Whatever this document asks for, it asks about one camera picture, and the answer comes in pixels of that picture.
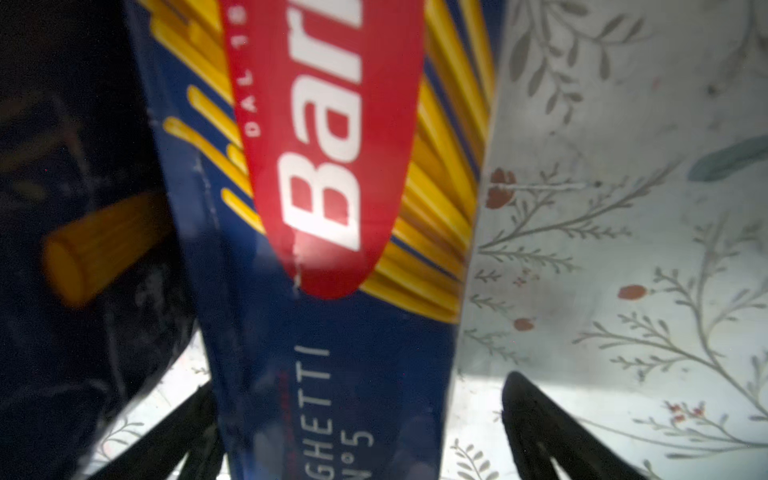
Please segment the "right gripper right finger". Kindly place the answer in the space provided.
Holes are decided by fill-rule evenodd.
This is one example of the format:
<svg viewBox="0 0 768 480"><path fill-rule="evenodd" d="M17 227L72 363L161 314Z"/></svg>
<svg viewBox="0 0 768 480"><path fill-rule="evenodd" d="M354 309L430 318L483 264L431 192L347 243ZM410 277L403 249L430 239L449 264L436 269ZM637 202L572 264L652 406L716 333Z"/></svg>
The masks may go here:
<svg viewBox="0 0 768 480"><path fill-rule="evenodd" d="M575 480L643 477L520 372L506 377L501 419L522 479L557 479L556 466Z"/></svg>

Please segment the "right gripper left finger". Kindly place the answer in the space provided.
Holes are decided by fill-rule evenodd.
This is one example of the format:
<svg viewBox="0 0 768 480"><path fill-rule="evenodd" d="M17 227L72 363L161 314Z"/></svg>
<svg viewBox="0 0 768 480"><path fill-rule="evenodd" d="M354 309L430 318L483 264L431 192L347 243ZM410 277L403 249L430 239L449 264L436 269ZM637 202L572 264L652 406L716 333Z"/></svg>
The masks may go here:
<svg viewBox="0 0 768 480"><path fill-rule="evenodd" d="M213 384L207 382L159 424L102 467L93 479L215 479L225 448L217 424Z"/></svg>

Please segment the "blue Barilla spaghetti box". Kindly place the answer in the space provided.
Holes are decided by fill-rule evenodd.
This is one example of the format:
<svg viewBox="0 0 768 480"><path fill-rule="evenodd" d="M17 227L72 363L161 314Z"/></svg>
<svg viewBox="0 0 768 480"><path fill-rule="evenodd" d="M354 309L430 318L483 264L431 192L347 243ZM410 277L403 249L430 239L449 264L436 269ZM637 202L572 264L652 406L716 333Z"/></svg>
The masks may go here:
<svg viewBox="0 0 768 480"><path fill-rule="evenodd" d="M235 479L435 479L501 1L129 1Z"/></svg>

